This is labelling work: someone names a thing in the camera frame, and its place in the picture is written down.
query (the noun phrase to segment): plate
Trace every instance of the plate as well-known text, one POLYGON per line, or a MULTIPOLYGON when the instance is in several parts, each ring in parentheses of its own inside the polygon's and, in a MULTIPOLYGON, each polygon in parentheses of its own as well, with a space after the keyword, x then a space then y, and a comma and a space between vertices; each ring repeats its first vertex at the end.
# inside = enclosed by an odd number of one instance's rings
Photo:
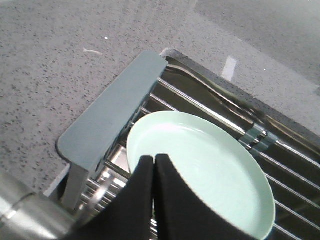
POLYGON ((194 193, 230 224, 256 239, 269 235, 276 211, 271 187, 255 159, 231 135, 188 113, 151 113, 129 133, 130 171, 141 156, 157 154, 168 154, 194 193))

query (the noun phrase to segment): metal rod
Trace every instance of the metal rod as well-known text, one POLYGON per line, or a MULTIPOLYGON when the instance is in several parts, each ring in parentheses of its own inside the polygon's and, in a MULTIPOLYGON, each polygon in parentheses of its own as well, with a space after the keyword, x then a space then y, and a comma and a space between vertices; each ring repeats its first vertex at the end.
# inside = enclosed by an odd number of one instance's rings
POLYGON ((144 108, 144 107, 142 107, 142 108, 140 109, 140 112, 143 113, 144 115, 148 115, 148 114, 151 113, 148 109, 146 109, 146 108, 144 108))
POLYGON ((163 86, 166 89, 170 90, 171 92, 177 94, 179 97, 186 100, 188 103, 192 104, 194 107, 198 108, 199 110, 205 112, 210 117, 214 118, 215 120, 219 121, 220 123, 227 125, 230 129, 234 130, 238 134, 241 134, 241 135, 246 134, 245 130, 243 130, 241 127, 237 126, 232 121, 226 119, 224 116, 221 116, 220 114, 216 113, 212 109, 208 108, 207 106, 205 106, 202 103, 198 102, 197 100, 193 99, 192 97, 185 94, 183 91, 179 90, 178 88, 167 83, 165 80, 158 78, 158 82, 161 86, 163 86))
POLYGON ((283 170, 284 172, 288 173, 289 175, 295 177, 296 179, 302 181, 303 183, 308 184, 309 186, 313 187, 314 189, 320 191, 320 186, 317 184, 313 183, 312 181, 306 179, 305 177, 301 176, 300 174, 296 173, 295 171, 291 170, 287 166, 281 164, 280 162, 274 160, 272 157, 269 157, 265 153, 261 152, 260 157, 263 160, 266 160, 267 162, 273 164, 274 166, 278 167, 279 169, 283 170))
POLYGON ((281 202, 275 200, 275 204, 278 205, 283 210, 289 212, 291 215, 295 216, 296 218, 300 219, 301 221, 304 221, 305 223, 309 224, 310 226, 314 227, 318 231, 320 231, 320 227, 315 225, 313 222, 309 221, 305 217, 301 216, 299 213, 296 213, 291 208, 287 207, 286 205, 283 205, 281 202))
POLYGON ((281 227, 277 224, 274 224, 273 226, 276 230, 285 234, 287 237, 292 238, 293 240, 302 240, 301 238, 297 237, 296 235, 293 235, 291 232, 285 230, 283 227, 281 227))
POLYGON ((130 173, 126 172, 125 170, 123 170, 121 167, 117 166, 116 164, 114 164, 113 162, 107 160, 105 161, 105 165, 110 168, 111 170, 115 171, 117 174, 119 174, 121 177, 125 178, 126 180, 128 180, 130 178, 130 173))
POLYGON ((295 195, 296 197, 300 198, 301 200, 303 200, 305 203, 310 204, 311 206, 315 207, 316 209, 320 210, 320 206, 316 203, 314 203, 313 201, 309 200, 308 198, 306 198, 305 196, 301 195, 300 193, 296 192, 295 190, 291 189, 290 187, 288 187, 287 185, 283 184, 282 182, 278 181, 277 179, 275 179, 274 177, 268 175, 267 173, 264 173, 264 175, 266 176, 266 178, 268 180, 270 180, 271 182, 279 185, 280 187, 282 187, 283 189, 287 190, 288 192, 292 193, 293 195, 295 195))
POLYGON ((175 111, 175 112, 179 112, 178 109, 174 108, 173 106, 171 106, 169 103, 167 103, 166 101, 164 101, 163 99, 157 97, 156 95, 154 95, 153 93, 150 94, 150 98, 155 101, 156 103, 165 106, 166 108, 170 109, 171 111, 175 111))
MULTIPOLYGON (((98 190, 98 189, 101 187, 101 184, 98 183, 98 182, 96 182, 96 181, 94 181, 94 180, 92 180, 91 178, 89 178, 89 179, 88 179, 88 182, 87 182, 87 186, 88 186, 89 188, 91 188, 93 191, 96 191, 96 190, 98 190)), ((112 197, 112 199, 114 199, 114 198, 116 197, 116 195, 115 195, 113 192, 109 191, 109 189, 110 189, 111 186, 114 187, 114 183, 113 183, 113 182, 110 184, 108 190, 105 192, 105 194, 104 194, 104 196, 103 196, 103 199, 108 199, 108 198, 107 198, 107 195, 108 195, 109 197, 112 197)))
POLYGON ((314 167, 316 167, 318 170, 320 170, 320 163, 314 161, 310 157, 304 155, 303 153, 299 152, 298 150, 294 149, 293 147, 287 145, 286 143, 282 142, 281 140, 278 140, 275 143, 278 147, 286 150, 287 152, 290 152, 292 154, 298 155, 300 158, 304 159, 308 163, 312 164, 314 167))

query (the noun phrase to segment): stainless steel sink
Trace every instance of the stainless steel sink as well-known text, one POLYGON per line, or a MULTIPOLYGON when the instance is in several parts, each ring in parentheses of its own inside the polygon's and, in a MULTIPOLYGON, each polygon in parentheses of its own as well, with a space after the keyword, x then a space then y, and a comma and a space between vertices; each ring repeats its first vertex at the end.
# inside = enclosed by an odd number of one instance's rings
MULTIPOLYGON (((202 74, 192 70, 192 66, 198 69, 201 66, 194 62, 191 67, 186 66, 177 59, 189 63, 191 60, 181 53, 169 53, 163 53, 168 61, 165 71, 158 78, 148 99, 140 106, 137 117, 128 123, 113 145, 113 150, 106 155, 105 168, 100 177, 90 180, 95 181, 96 186, 89 184, 87 192, 82 195, 82 204, 90 202, 104 172, 119 173, 121 170, 117 166, 129 171, 126 139, 137 119, 157 111, 181 111, 216 124, 237 140, 243 139, 258 126, 260 133, 255 139, 240 142, 255 156, 275 196, 276 223, 271 238, 319 239, 319 138, 213 73, 206 75, 205 69, 202 74), (263 143, 265 148, 257 147, 263 143)), ((108 205, 107 202, 101 201, 95 208, 96 213, 108 205)), ((156 222, 152 220, 152 224, 155 227, 156 222)), ((156 238, 156 229, 152 232, 153 238, 156 238)))

